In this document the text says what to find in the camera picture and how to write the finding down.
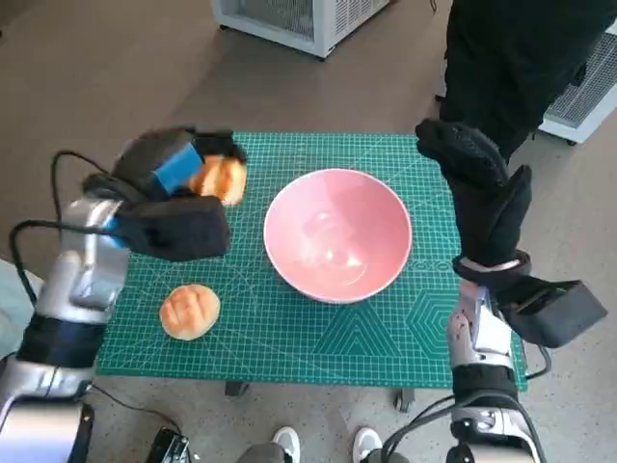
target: robot wrist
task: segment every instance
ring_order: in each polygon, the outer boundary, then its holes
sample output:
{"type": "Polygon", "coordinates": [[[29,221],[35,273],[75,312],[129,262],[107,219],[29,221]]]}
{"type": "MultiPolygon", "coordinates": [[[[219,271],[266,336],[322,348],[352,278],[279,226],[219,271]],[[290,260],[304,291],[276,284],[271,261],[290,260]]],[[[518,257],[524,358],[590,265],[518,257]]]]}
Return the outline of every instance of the robot wrist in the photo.
{"type": "Polygon", "coordinates": [[[490,291],[501,291],[515,285],[522,277],[531,271],[531,257],[524,251],[517,251],[513,260],[492,267],[458,256],[452,261],[454,272],[461,278],[490,291]]]}
{"type": "MultiPolygon", "coordinates": [[[[467,399],[478,391],[494,391],[518,400],[515,372],[503,365],[470,364],[452,369],[452,392],[455,401],[467,399]]],[[[485,398],[471,406],[511,408],[509,402],[485,398]]]]}

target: robotic arm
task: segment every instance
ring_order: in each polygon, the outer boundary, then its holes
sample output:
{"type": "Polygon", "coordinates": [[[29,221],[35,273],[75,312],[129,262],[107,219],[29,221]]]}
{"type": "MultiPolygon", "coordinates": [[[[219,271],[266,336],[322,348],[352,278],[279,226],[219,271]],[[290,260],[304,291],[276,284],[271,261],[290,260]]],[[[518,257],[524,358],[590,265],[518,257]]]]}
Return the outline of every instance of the robotic arm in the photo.
{"type": "Polygon", "coordinates": [[[549,283],[529,276],[517,250],[531,202],[531,170],[509,177],[493,143],[461,124],[425,121],[418,150],[440,164],[454,202],[462,278],[447,323],[459,445],[447,463],[546,463],[529,416],[518,402],[512,331],[544,347],[560,347],[606,315],[580,281],[549,283]]]}
{"type": "Polygon", "coordinates": [[[80,398],[124,286],[131,251],[167,260],[223,255],[221,202],[182,185],[207,155],[246,162],[231,133],[174,128],[131,142],[110,176],[83,183],[63,223],[61,251],[19,350],[0,367],[0,461],[85,461],[94,411],[80,398]]]}

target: pink bowl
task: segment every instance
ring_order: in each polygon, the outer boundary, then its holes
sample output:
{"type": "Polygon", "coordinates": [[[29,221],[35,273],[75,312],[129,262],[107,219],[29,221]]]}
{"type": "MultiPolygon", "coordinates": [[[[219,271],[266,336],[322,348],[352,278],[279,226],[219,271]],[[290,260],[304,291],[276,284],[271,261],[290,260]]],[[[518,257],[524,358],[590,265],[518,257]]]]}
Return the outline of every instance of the pink bowl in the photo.
{"type": "Polygon", "coordinates": [[[412,224],[378,179],[328,169],[283,188],[266,214],[263,239],[290,285],[318,301],[348,304],[394,281],[412,248],[412,224]]]}

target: bread roll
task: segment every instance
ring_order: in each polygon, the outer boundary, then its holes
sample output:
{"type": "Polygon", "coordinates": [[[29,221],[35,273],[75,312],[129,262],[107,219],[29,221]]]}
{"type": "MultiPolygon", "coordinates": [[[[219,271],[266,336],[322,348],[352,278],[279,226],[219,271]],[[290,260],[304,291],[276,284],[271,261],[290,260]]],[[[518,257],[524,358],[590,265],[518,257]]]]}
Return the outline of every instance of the bread roll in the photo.
{"type": "Polygon", "coordinates": [[[201,171],[188,187],[200,196],[216,196],[223,205],[242,201],[247,184],[247,166],[234,157],[206,156],[201,171]]]}
{"type": "Polygon", "coordinates": [[[207,286],[179,286],[161,307],[163,330],[177,340],[195,340],[204,335],[219,318],[221,301],[207,286]]]}

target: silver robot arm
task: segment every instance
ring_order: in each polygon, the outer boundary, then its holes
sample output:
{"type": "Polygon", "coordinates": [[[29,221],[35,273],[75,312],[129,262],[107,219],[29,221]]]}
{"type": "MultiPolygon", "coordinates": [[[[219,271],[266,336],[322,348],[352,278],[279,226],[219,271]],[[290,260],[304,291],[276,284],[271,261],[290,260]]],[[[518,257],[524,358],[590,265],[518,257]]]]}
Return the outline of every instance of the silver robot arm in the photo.
{"type": "MultiPolygon", "coordinates": [[[[461,369],[466,374],[475,371],[476,388],[497,386],[516,398],[512,330],[493,310],[487,288],[461,281],[458,304],[447,323],[447,342],[455,383],[466,381],[465,377],[457,378],[461,369]],[[498,381],[488,380],[483,385],[481,375],[491,370],[496,371],[498,381]]],[[[518,410],[473,405],[455,410],[451,420],[452,434],[460,443],[450,451],[447,463],[540,463],[518,410]]]]}
{"type": "MultiPolygon", "coordinates": [[[[120,204],[82,199],[68,207],[64,220],[105,229],[120,204]]],[[[0,461],[85,458],[94,416],[79,398],[94,380],[94,359],[129,254],[113,237],[63,232],[24,342],[0,367],[0,461]]]]}

